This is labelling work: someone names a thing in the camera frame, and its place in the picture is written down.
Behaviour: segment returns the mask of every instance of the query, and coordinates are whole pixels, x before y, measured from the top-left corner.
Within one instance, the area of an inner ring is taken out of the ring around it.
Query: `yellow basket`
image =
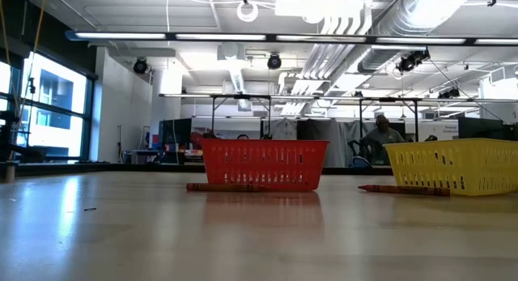
[[[480,196],[518,189],[518,143],[459,139],[385,145],[397,185]]]

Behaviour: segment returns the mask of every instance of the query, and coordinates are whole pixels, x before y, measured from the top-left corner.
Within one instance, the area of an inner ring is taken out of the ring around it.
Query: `man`
[[[376,117],[376,129],[362,138],[362,143],[371,146],[373,164],[390,164],[389,156],[383,145],[387,143],[404,143],[405,140],[396,130],[389,127],[389,120],[384,115]]]

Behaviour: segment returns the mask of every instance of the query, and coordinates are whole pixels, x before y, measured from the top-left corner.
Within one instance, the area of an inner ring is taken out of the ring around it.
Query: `crayon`
[[[391,194],[415,194],[449,197],[450,190],[445,188],[427,188],[427,187],[403,187],[395,185],[362,185],[358,189],[374,193],[391,193]]]

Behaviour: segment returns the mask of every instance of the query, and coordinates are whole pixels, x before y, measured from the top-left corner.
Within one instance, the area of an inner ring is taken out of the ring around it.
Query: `window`
[[[34,94],[31,94],[30,89],[26,92],[29,74],[33,78]],[[27,99],[76,113],[84,113],[86,90],[87,78],[84,75],[39,54],[31,53],[31,56],[25,60],[22,96]]]
[[[6,111],[7,110],[7,100],[0,99],[0,111]],[[0,120],[0,126],[6,124],[5,121]]]
[[[29,146],[46,156],[81,156],[83,119],[80,117],[37,107],[32,107],[31,111],[29,107],[23,112],[19,131],[16,144],[20,146],[25,146],[29,138]]]
[[[16,144],[46,157],[81,157],[87,152],[91,81],[46,57],[31,53],[21,78],[23,108]]]
[[[0,92],[8,93],[11,84],[11,68],[0,62]]]

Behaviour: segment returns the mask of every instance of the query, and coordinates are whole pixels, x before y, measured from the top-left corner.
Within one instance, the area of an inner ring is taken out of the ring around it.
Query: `computer screen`
[[[507,128],[500,120],[459,118],[459,138],[506,140]]]
[[[164,144],[179,143],[180,145],[190,143],[191,123],[191,118],[161,121],[159,142]]]

